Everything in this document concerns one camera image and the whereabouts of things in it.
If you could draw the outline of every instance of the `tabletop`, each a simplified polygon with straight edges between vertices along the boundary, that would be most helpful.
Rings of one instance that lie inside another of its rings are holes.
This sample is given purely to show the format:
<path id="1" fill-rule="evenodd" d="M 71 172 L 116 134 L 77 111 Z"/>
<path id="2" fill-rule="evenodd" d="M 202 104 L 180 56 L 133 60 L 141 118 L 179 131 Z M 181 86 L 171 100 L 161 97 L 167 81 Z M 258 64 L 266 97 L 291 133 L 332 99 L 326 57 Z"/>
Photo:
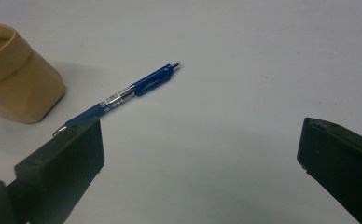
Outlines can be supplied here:
<path id="1" fill-rule="evenodd" d="M 36 124 L 0 118 L 0 180 L 65 121 L 167 63 L 101 118 L 105 164 L 66 223 L 356 223 L 297 161 L 306 117 L 362 135 L 362 1 L 0 0 L 62 76 Z"/>

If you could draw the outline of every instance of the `pen grip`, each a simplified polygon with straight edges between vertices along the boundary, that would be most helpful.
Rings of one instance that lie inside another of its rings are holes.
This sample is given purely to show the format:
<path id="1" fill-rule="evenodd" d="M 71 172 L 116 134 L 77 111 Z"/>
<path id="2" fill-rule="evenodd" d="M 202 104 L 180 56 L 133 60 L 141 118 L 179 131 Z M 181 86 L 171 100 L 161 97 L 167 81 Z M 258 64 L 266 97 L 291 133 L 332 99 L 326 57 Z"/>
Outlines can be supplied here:
<path id="1" fill-rule="evenodd" d="M 76 116 L 75 118 L 65 122 L 65 126 L 66 127 L 74 126 L 85 119 L 99 118 L 103 114 L 105 114 L 104 108 L 102 108 L 100 104 L 97 104 L 92 106 L 82 114 Z"/>

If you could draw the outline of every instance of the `blue pen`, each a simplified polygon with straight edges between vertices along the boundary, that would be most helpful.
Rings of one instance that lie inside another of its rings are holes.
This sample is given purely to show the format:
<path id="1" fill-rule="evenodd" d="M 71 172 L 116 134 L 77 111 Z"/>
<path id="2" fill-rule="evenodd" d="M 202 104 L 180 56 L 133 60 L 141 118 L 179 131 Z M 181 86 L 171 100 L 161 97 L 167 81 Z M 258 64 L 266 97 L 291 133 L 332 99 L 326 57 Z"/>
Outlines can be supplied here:
<path id="1" fill-rule="evenodd" d="M 92 106 L 82 114 L 76 116 L 73 119 L 68 120 L 62 125 L 54 134 L 64 131 L 67 127 L 77 125 L 85 119 L 99 118 L 110 110 L 113 110 L 115 107 L 123 104 L 127 100 L 133 98 L 134 95 L 142 96 L 149 91 L 157 88 L 161 84 L 167 82 L 172 77 L 174 70 L 179 68 L 181 65 L 180 62 L 174 64 L 167 64 L 163 66 L 158 71 L 150 74 L 147 77 L 133 83 L 131 86 L 126 88 L 123 91 L 120 91 L 107 99 L 103 100 L 101 103 Z"/>

